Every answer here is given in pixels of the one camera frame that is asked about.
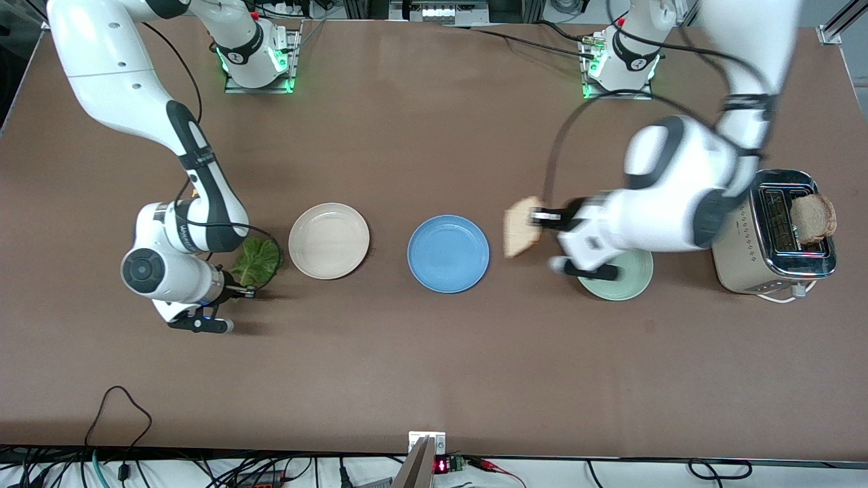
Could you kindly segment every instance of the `blue plate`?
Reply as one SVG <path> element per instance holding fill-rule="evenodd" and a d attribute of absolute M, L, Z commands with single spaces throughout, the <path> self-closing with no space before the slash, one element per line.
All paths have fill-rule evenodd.
<path fill-rule="evenodd" d="M 410 238 L 407 262 L 419 283 L 435 292 L 459 293 L 476 285 L 488 269 L 488 241 L 463 217 L 431 217 Z"/>

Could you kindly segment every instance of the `silver toaster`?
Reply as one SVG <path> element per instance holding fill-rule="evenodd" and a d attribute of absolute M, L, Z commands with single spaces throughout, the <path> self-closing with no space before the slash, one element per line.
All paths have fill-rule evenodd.
<path fill-rule="evenodd" d="M 790 219 L 792 200 L 817 193 L 817 183 L 793 169 L 764 169 L 756 179 L 750 197 L 727 217 L 712 244 L 718 279 L 735 293 L 790 288 L 799 298 L 806 284 L 826 278 L 836 265 L 832 238 L 801 244 Z"/>

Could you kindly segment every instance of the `green plate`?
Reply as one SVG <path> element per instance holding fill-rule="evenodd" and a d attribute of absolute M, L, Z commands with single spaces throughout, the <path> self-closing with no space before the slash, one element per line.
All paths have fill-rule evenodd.
<path fill-rule="evenodd" d="M 617 266 L 618 279 L 615 281 L 579 278 L 579 281 L 596 296 L 612 301 L 635 298 L 645 291 L 654 274 L 654 258 L 650 251 L 633 249 L 615 257 L 608 264 Z"/>

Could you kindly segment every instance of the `plate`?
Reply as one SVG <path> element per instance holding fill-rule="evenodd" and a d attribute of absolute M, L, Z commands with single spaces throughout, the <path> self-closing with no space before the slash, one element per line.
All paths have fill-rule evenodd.
<path fill-rule="evenodd" d="M 618 267 L 617 280 L 579 278 L 589 292 L 605 300 L 623 301 L 635 298 L 645 291 L 654 274 L 654 257 L 650 251 L 633 249 L 616 256 L 608 264 Z"/>
<path fill-rule="evenodd" d="M 342 203 L 308 209 L 289 232 L 289 256 L 302 273 L 334 280 L 355 269 L 368 253 L 371 234 L 365 218 Z"/>
<path fill-rule="evenodd" d="M 476 285 L 488 269 L 488 240 L 476 224 L 463 217 L 431 217 L 410 238 L 407 262 L 425 287 L 459 293 Z"/>

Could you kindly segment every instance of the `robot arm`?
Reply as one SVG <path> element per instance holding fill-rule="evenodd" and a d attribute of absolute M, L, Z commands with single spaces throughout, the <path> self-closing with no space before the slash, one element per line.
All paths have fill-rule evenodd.
<path fill-rule="evenodd" d="M 201 308 L 216 308 L 232 296 L 252 297 L 253 291 L 237 287 L 229 273 L 192 254 L 237 248 L 247 229 L 226 224 L 246 225 L 247 212 L 190 110 L 157 79 L 135 27 L 187 8 L 208 27 L 236 82 L 259 87 L 281 73 L 270 56 L 271 23 L 255 22 L 239 0 L 52 0 L 48 14 L 63 70 L 88 115 L 170 149 L 199 194 L 140 211 L 133 249 L 122 262 L 124 283 L 152 299 L 170 326 L 228 332 L 231 321 L 206 317 Z"/>
<path fill-rule="evenodd" d="M 552 270 L 595 277 L 605 263 L 632 248 L 684 252 L 711 246 L 724 217 L 753 183 L 789 67 L 800 4 L 703 2 L 703 25 L 719 49 L 745 59 L 764 79 L 724 62 L 731 93 L 715 131 L 682 115 L 663 119 L 630 142 L 626 188 L 585 199 L 570 211 L 535 212 L 538 225 L 561 231 L 557 239 L 566 256 L 553 258 Z"/>

